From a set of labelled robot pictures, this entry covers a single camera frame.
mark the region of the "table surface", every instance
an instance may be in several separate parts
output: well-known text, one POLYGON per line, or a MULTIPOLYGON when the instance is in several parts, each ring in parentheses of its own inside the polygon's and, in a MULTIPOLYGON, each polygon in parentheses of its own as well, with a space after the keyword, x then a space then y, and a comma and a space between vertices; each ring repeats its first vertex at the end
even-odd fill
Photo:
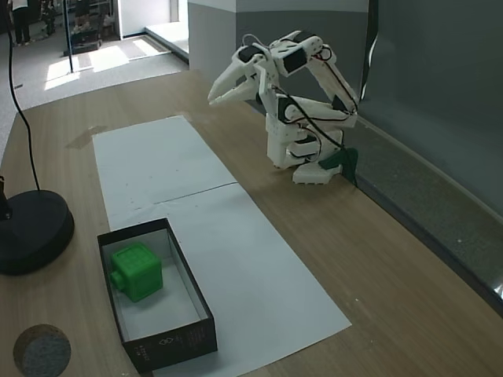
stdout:
MULTIPOLYGON (((26 111, 44 189, 60 193, 75 235, 52 264, 0 276, 0 368, 20 375, 13 345, 36 324, 72 345, 63 376, 136 376, 117 335, 96 236, 109 230, 92 135, 184 115, 353 324, 282 361, 267 376, 501 376, 503 320, 365 194, 338 177, 292 183, 266 157, 263 115, 245 103, 210 108, 209 85, 188 71, 80 94, 26 111)), ((34 188, 17 116, 1 173, 6 193, 34 188)))

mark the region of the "black lamp base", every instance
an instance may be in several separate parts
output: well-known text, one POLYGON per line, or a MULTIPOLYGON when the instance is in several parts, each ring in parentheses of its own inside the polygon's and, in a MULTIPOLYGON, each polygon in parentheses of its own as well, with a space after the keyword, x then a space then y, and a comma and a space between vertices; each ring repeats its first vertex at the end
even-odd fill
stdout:
POLYGON ((24 275, 51 263, 66 249, 75 224, 64 199, 51 191, 9 199, 13 216, 0 222, 0 273, 24 275))

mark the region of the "robotic arm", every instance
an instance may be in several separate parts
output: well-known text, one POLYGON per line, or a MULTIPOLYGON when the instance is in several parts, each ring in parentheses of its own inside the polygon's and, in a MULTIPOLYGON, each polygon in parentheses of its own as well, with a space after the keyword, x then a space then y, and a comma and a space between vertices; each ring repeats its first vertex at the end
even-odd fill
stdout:
POLYGON ((208 96, 210 104, 256 99, 266 109, 267 155, 274 166, 299 166, 295 183, 325 184, 342 168, 356 168, 343 147, 344 128, 358 117, 358 98, 336 67, 336 55, 321 38, 295 31, 269 46, 253 43, 232 57, 208 96), (293 97, 280 87, 280 76, 289 77, 307 68, 330 98, 324 104, 293 97), (236 82, 244 80, 235 87, 236 82))

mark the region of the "green 3d printed cube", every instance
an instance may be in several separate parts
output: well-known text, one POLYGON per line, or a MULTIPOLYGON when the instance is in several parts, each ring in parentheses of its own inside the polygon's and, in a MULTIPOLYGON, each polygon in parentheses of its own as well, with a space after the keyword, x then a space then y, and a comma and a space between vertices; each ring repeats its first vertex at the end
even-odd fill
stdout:
POLYGON ((112 255, 112 284, 132 302, 138 302, 163 287, 160 258, 143 243, 134 243, 112 255))

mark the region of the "open box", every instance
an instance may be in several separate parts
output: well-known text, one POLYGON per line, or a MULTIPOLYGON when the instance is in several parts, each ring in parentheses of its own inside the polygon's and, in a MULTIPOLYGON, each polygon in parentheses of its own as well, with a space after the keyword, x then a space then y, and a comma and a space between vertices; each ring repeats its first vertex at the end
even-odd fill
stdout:
POLYGON ((97 240, 119 337, 138 372, 217 350, 215 320, 166 218, 110 232, 97 240), (111 285, 111 258, 137 242, 160 257, 163 288, 132 302, 111 285))

